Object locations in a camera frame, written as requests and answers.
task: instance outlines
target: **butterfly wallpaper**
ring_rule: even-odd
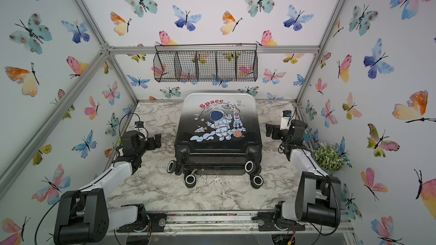
[[[312,133],[344,155],[334,176],[361,244],[433,241],[435,16],[435,0],[348,0],[301,98]]]

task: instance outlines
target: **orange butterfly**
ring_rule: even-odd
[[[233,16],[228,11],[226,11],[222,15],[222,20],[224,21],[225,26],[222,26],[220,30],[222,31],[222,35],[227,35],[235,30],[236,25],[239,23],[239,21],[242,20],[242,18],[236,21]]]
[[[113,29],[119,36],[123,36],[126,34],[126,32],[129,32],[129,24],[132,19],[129,19],[129,21],[126,23],[124,19],[118,16],[118,14],[111,12],[110,18],[116,24],[117,26]]]
[[[362,113],[357,111],[356,108],[354,108],[356,105],[356,103],[353,103],[353,95],[350,92],[347,98],[347,103],[343,103],[342,104],[342,109],[344,109],[344,111],[347,111],[347,118],[351,119],[353,116],[354,117],[361,117]]]
[[[30,63],[32,67],[32,73],[26,69],[16,68],[16,67],[5,67],[6,74],[12,81],[16,81],[18,84],[23,84],[22,93],[23,95],[36,96],[39,81],[36,78],[35,71],[33,70],[33,63]]]

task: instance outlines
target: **teal butterfly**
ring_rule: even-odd
[[[41,25],[42,20],[37,13],[34,13],[30,16],[27,27],[23,21],[20,20],[20,22],[22,25],[16,25],[25,29],[26,32],[22,30],[14,31],[9,35],[9,40],[17,44],[24,44],[25,49],[30,52],[42,54],[42,48],[39,43],[42,44],[42,40],[52,40],[52,34],[48,31],[48,27]]]
[[[244,0],[248,4],[247,11],[251,17],[255,17],[259,8],[265,13],[270,13],[274,7],[273,0]]]
[[[180,87],[174,87],[172,89],[170,89],[168,87],[168,89],[161,89],[160,91],[166,96],[166,98],[170,99],[172,96],[180,96]]]

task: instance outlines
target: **blue butterfly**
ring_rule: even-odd
[[[30,52],[36,52],[42,54],[41,40],[51,41],[52,34],[48,31],[48,27],[41,25],[42,19],[39,14],[34,13],[30,16],[27,26],[21,21],[21,24],[16,24],[17,26],[25,29],[26,31],[17,30],[9,35],[9,40],[17,43],[24,44],[25,49]]]
[[[379,38],[372,49],[372,56],[365,56],[365,59],[363,60],[363,64],[365,66],[371,67],[368,71],[368,77],[370,79],[375,79],[377,76],[377,70],[380,72],[380,74],[389,74],[394,72],[394,68],[392,66],[381,60],[387,57],[385,56],[385,53],[383,55],[381,54],[381,44],[382,41]]]
[[[304,83],[304,78],[302,77],[302,75],[297,74],[297,81],[294,82],[294,85],[302,85],[302,83]]]
[[[336,143],[336,149],[339,152],[339,154],[342,155],[346,164],[349,167],[352,167],[352,162],[350,161],[350,159],[348,159],[348,156],[347,156],[348,153],[345,151],[345,138],[344,137],[342,137],[341,145]]]
[[[134,112],[134,105],[129,104],[128,107],[123,109],[124,114],[133,113]]]
[[[174,24],[176,24],[177,27],[183,28],[184,25],[186,25],[186,28],[191,32],[195,30],[195,26],[193,23],[197,23],[201,20],[201,14],[197,15],[190,15],[188,16],[189,12],[183,12],[181,9],[177,8],[176,5],[173,5],[174,15],[179,18]]]
[[[130,82],[130,84],[131,84],[132,86],[141,86],[141,87],[144,88],[144,89],[145,89],[145,88],[148,88],[148,86],[146,85],[146,83],[150,81],[149,79],[141,79],[141,78],[137,79],[137,78],[132,77],[132,76],[129,76],[129,75],[127,75],[127,76],[129,77],[129,79],[132,80],[132,81]]]
[[[80,25],[77,25],[77,21],[74,22],[74,24],[71,24],[70,22],[62,20],[61,23],[67,28],[68,32],[73,33],[73,42],[76,44],[80,43],[80,38],[82,37],[85,42],[89,41],[89,35],[85,33],[88,29],[86,28],[86,25],[84,22]]]
[[[222,79],[215,78],[215,81],[212,82],[213,85],[221,85],[222,88],[227,88],[228,87],[227,83],[229,83],[229,80],[224,80],[224,78]]]
[[[288,9],[289,9],[288,16],[290,17],[290,19],[283,22],[283,24],[287,28],[294,25],[293,29],[295,31],[299,31],[302,28],[302,25],[301,25],[302,23],[306,23],[313,18],[313,14],[301,15],[304,11],[300,11],[298,13],[296,11],[296,9],[294,8],[294,6],[292,6],[292,5],[289,5]]]
[[[83,144],[79,144],[71,150],[81,150],[82,154],[80,155],[80,157],[86,158],[88,156],[88,151],[91,151],[91,149],[95,149],[95,147],[97,146],[97,142],[92,141],[92,130],[88,134],[88,138],[86,138],[86,140],[83,138],[83,142]]]
[[[280,96],[280,97],[277,97],[276,95],[273,96],[271,93],[266,93],[266,97],[269,100],[282,100],[285,98],[284,96]]]

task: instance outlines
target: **black cable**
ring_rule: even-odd
[[[118,237],[116,237],[116,229],[113,230],[113,234],[115,235],[115,238],[116,238],[118,244],[119,244],[119,245],[122,245],[122,244],[119,242]]]

